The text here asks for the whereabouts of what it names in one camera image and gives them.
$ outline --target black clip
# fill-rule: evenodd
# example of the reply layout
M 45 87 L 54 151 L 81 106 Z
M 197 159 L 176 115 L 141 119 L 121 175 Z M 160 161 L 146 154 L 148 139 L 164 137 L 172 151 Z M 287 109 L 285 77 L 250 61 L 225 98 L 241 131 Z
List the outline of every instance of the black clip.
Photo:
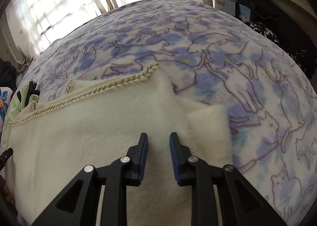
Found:
M 30 101 L 31 95 L 40 96 L 40 91 L 35 89 L 36 86 L 37 86 L 37 84 L 36 84 L 35 81 L 30 81 L 29 82 L 29 89 L 28 89 L 28 92 L 26 94 L 25 103 L 24 103 L 25 107 L 29 105 L 29 101 Z
M 224 226 L 286 226 L 259 192 L 232 165 L 211 166 L 191 155 L 170 135 L 174 175 L 180 186 L 192 186 L 191 226 L 218 226 L 213 185 L 217 185 Z
M 126 226 L 126 186 L 143 180 L 148 137 L 142 133 L 138 145 L 129 148 L 110 165 L 87 165 L 38 216 L 32 226 L 95 226 L 98 201 L 105 185 L 101 226 Z
M 13 155 L 13 149 L 9 148 L 0 155 L 0 171 L 4 168 L 8 159 Z

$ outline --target bed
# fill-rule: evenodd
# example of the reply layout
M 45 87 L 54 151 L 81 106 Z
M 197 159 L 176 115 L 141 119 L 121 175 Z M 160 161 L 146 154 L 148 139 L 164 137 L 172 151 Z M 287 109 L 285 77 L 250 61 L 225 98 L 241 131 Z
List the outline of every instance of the bed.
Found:
M 233 165 L 288 225 L 317 197 L 317 95 L 277 45 L 234 17 L 192 0 L 146 0 L 101 15 L 38 56 L 18 90 L 34 80 L 39 102 L 76 80 L 166 68 L 174 93 L 227 107 Z

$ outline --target fluffy white cloth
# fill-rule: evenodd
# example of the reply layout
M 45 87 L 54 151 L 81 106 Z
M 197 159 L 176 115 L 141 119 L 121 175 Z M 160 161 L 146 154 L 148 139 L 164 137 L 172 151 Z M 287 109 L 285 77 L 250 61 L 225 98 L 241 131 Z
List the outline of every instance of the fluffy white cloth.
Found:
M 85 165 L 110 164 L 146 132 L 144 180 L 127 188 L 128 223 L 190 225 L 191 188 L 177 186 L 169 135 L 177 132 L 193 155 L 211 165 L 231 163 L 226 109 L 176 97 L 163 71 L 152 71 L 148 78 L 58 105 L 109 80 L 89 82 L 86 89 L 73 88 L 59 100 L 39 103 L 34 112 L 34 105 L 28 106 L 5 128 L 3 148 L 14 150 L 5 167 L 7 182 L 29 224 Z M 47 108 L 52 105 L 59 108 Z

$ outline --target sheer curtain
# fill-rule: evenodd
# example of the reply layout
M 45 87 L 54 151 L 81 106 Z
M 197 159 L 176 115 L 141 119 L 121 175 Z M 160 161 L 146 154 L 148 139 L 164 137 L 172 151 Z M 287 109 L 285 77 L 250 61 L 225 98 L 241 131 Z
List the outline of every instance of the sheer curtain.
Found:
M 11 0 L 6 16 L 12 38 L 26 57 L 109 11 L 106 0 Z
M 31 57 L 26 57 L 15 45 L 5 13 L 0 18 L 0 58 L 3 61 L 10 61 L 18 72 L 22 71 L 31 60 Z

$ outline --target cat drawing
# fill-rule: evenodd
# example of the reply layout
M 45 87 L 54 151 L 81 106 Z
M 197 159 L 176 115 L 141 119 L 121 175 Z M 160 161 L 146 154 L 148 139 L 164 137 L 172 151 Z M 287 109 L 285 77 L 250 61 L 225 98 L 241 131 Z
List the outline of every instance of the cat drawing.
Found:
M 252 82 L 247 76 L 242 74 L 236 67 L 229 65 L 212 68 L 209 63 L 210 72 L 221 78 L 225 88 L 242 104 L 243 108 L 248 112 L 256 113 L 263 109 L 263 104 L 255 93 Z
M 317 143 L 317 140 L 315 137 L 311 144 L 305 140 L 300 140 L 298 138 L 296 139 L 295 145 L 296 145 L 297 159 L 300 160 L 304 156 L 308 161 L 308 169 L 310 169 L 310 165 L 311 165 L 310 156 L 316 154 L 316 150 L 315 150 L 316 143 Z
M 305 118 L 302 114 L 300 104 L 296 92 L 294 91 L 291 83 L 285 76 L 282 77 L 282 81 L 277 83 L 281 90 L 281 107 L 285 117 L 289 122 L 289 127 L 285 130 L 281 141 L 282 152 L 286 152 L 286 141 L 290 134 L 298 130 L 305 123 Z
M 284 164 L 281 172 L 271 176 L 271 181 L 274 208 L 287 222 L 297 210 L 305 195 L 313 191 L 314 186 L 308 186 L 303 192 L 300 180 L 297 177 L 290 178 L 288 176 L 286 164 Z
M 248 157 L 247 163 L 244 163 L 239 167 L 239 171 L 245 173 L 250 170 L 257 162 L 261 161 L 268 154 L 270 154 L 277 146 L 277 134 L 279 130 L 279 124 L 272 117 L 269 112 L 265 111 L 265 117 L 258 117 L 259 123 L 255 125 L 241 125 L 237 128 L 249 128 L 251 129 L 248 135 Z M 261 143 L 259 143 L 258 136 L 261 136 Z

